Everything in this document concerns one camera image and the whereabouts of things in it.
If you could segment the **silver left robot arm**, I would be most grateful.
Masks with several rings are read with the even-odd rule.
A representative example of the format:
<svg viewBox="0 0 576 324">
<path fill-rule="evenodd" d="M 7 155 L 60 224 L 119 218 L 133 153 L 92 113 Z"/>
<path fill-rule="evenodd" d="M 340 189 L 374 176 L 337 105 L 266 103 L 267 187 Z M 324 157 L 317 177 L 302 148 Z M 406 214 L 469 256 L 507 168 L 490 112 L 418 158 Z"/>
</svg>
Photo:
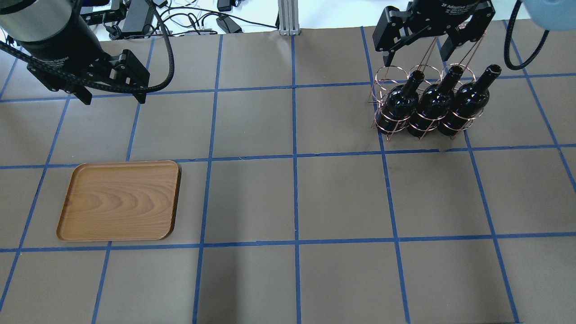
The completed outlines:
<svg viewBox="0 0 576 324">
<path fill-rule="evenodd" d="M 148 86 L 150 74 L 124 49 L 106 53 L 71 0 L 3 0 L 1 27 L 31 57 L 104 86 Z"/>
</svg>

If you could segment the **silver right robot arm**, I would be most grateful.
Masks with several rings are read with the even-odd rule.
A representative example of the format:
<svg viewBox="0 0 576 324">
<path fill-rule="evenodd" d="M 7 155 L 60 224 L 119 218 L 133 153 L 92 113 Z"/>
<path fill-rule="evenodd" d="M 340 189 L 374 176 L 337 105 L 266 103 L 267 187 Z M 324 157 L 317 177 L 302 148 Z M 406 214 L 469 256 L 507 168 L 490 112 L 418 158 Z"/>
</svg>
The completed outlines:
<svg viewBox="0 0 576 324">
<path fill-rule="evenodd" d="M 64 17 L 76 19 L 80 23 L 80 7 L 83 0 L 63 0 L 70 9 L 70 13 Z M 533 55 L 520 66 L 510 65 L 508 50 L 505 48 L 506 65 L 510 69 L 521 69 L 533 61 L 539 53 L 549 31 L 575 30 L 575 1 L 574 0 L 517 0 L 510 17 L 510 27 L 513 29 L 513 20 L 516 19 L 517 11 L 524 4 L 533 21 L 545 29 L 545 33 Z M 441 49 L 441 58 L 446 61 L 456 47 L 467 41 L 475 42 L 486 30 L 492 20 L 495 10 L 491 0 L 414 0 L 410 2 L 407 11 L 399 11 L 393 6 L 386 7 L 376 29 L 373 33 L 375 50 L 383 54 L 383 62 L 389 67 L 395 53 L 401 47 L 412 44 L 419 38 L 440 36 L 448 33 L 449 38 Z M 471 17 L 467 26 L 459 29 L 459 24 Z M 127 85 L 103 85 L 88 79 L 78 79 L 81 86 L 91 87 L 97 90 L 113 92 L 117 94 L 144 95 L 156 92 L 167 87 L 171 82 L 175 61 L 171 49 L 169 36 L 163 34 L 169 58 L 169 72 L 165 80 L 155 86 L 127 86 Z"/>
</svg>

